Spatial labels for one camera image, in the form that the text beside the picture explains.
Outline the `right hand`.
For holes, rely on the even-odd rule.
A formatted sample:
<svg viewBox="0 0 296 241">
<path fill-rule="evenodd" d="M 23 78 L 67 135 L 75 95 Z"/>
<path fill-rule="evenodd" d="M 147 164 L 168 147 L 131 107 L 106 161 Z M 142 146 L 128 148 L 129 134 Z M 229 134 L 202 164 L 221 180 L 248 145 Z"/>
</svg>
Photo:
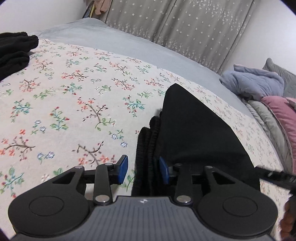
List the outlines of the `right hand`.
<svg viewBox="0 0 296 241">
<path fill-rule="evenodd" d="M 295 217 L 290 213 L 290 201 L 285 204 L 285 213 L 280 221 L 280 236 L 281 240 L 285 240 L 290 237 L 293 225 L 295 223 Z"/>
</svg>

